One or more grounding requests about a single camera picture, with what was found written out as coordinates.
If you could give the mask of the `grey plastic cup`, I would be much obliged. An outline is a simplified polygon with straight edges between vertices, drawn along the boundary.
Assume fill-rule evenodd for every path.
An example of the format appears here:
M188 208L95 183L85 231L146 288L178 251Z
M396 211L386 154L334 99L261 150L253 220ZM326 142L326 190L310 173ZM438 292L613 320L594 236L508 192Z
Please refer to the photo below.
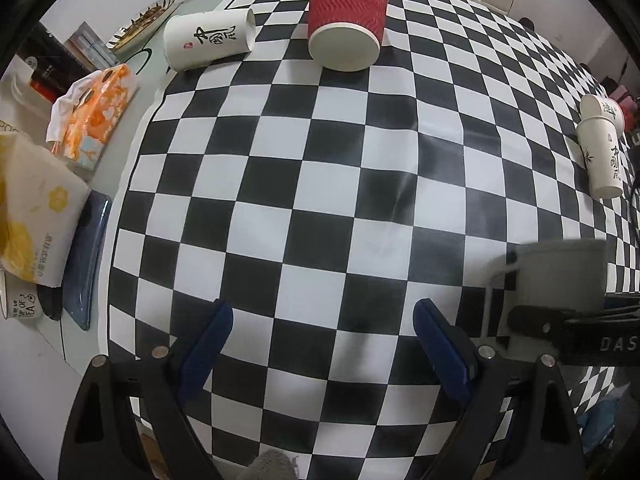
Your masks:
M516 299L524 306L596 313L608 282L606 241L570 238L521 244L515 261L488 271L480 336L488 336L492 291L499 278L516 275Z

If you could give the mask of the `white paper cup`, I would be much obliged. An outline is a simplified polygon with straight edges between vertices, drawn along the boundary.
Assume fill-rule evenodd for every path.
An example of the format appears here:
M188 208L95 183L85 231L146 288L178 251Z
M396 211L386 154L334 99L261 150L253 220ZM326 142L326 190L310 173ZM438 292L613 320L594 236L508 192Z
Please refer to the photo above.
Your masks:
M614 122L605 116L588 117L578 124L576 132L591 196L596 200L614 200L622 196L620 148Z
M250 9L196 12L170 18L163 32L168 66L176 72L250 53L257 32Z
M622 134L625 127L625 117L620 104L610 98L602 98L594 94L586 94L580 99L579 113L582 119L603 116L611 119L617 134Z

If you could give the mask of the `red ribbed paper cup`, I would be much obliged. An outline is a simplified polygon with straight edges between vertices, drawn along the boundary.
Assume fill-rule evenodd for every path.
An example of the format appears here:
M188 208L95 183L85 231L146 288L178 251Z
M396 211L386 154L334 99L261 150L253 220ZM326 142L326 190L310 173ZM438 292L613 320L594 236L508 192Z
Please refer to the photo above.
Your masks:
M353 73L380 56L388 0L309 0L308 51L321 66Z

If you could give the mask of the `blue tray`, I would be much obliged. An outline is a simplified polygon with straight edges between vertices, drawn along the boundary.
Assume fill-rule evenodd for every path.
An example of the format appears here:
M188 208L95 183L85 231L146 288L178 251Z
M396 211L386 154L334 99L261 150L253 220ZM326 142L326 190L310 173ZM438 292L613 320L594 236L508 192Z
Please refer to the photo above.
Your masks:
M98 272L111 199L92 191L79 217L62 281L62 307L85 332L91 324L93 285Z

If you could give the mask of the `white enamel mug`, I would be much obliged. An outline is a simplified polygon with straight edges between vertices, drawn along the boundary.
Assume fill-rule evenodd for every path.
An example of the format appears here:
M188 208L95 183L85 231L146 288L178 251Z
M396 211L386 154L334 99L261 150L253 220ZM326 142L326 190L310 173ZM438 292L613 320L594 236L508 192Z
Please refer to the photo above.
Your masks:
M34 320L42 315L35 284L1 271L1 313L4 318Z

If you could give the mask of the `black white checkered mat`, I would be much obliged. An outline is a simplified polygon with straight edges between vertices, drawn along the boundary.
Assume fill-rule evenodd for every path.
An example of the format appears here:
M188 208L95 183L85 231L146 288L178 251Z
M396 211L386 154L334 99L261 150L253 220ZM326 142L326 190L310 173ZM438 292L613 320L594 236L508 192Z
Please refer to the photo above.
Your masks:
M245 56L171 76L132 144L112 214L108 352L231 335L186 404L231 474L267 448L304 479L417 479L459 409L416 340L430 298L494 332L489 273L519 244L600 238L608 289L636 292L626 200L590 197L575 139L599 87L548 40L465 0L390 0L376 63L325 70L308 0L253 11Z

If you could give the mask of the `yellow snack bag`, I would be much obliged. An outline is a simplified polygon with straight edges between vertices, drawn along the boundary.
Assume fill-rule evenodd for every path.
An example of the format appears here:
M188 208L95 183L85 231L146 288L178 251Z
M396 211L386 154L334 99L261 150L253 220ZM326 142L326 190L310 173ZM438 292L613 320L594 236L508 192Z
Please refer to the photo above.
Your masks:
M1 133L1 265L32 284L62 283L90 188L21 131Z

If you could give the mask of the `orange tissue pack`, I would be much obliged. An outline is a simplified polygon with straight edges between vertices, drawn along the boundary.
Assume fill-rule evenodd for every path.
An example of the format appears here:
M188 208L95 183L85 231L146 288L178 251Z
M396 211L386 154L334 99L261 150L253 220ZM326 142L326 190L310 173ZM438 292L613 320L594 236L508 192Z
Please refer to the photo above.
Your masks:
M75 81L52 105L46 134L51 152L93 171L137 88L137 76L127 64Z

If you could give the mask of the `dark bottle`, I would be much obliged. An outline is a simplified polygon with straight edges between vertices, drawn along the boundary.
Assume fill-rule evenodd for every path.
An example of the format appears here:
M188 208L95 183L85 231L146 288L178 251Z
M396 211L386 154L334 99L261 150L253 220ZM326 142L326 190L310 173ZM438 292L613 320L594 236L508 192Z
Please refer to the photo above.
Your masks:
M23 40L17 56L32 69L29 85L51 103L65 96L74 82L91 74L41 23Z

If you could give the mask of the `plate with food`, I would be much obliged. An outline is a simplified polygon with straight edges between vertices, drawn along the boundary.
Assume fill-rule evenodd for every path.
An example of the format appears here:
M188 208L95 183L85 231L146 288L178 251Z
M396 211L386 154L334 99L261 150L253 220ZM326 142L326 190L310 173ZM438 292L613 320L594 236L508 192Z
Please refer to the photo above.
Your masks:
M160 25L163 18L167 18L169 11L175 6L176 0L157 0L139 12L134 18L122 26L106 42L106 46L113 52L122 50L132 44L134 40L142 38L154 25Z

